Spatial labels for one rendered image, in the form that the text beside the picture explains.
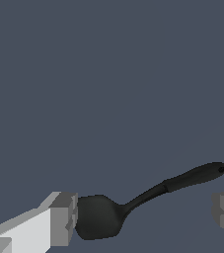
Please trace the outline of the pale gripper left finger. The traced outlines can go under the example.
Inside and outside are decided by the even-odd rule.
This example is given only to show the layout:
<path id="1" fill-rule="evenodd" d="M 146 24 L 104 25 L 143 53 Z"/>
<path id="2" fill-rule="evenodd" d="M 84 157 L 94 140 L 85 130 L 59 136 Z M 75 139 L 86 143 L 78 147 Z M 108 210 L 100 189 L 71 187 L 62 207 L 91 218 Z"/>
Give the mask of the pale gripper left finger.
<path id="1" fill-rule="evenodd" d="M 68 246 L 78 219 L 78 194 L 52 192 L 36 209 L 0 224 L 0 253 L 46 253 Z"/>

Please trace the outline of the black spatula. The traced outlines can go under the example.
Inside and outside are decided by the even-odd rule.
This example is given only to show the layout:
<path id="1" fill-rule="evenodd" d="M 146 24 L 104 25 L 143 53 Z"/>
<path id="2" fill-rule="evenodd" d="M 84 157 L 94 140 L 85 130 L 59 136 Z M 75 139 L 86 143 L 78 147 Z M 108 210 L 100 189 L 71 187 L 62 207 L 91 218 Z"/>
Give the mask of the black spatula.
<path id="1" fill-rule="evenodd" d="M 104 195 L 81 197 L 78 199 L 78 220 L 75 229 L 84 240 L 117 236 L 128 215 L 139 206 L 164 194 L 215 180 L 223 174 L 223 162 L 206 163 L 164 180 L 124 205 Z"/>

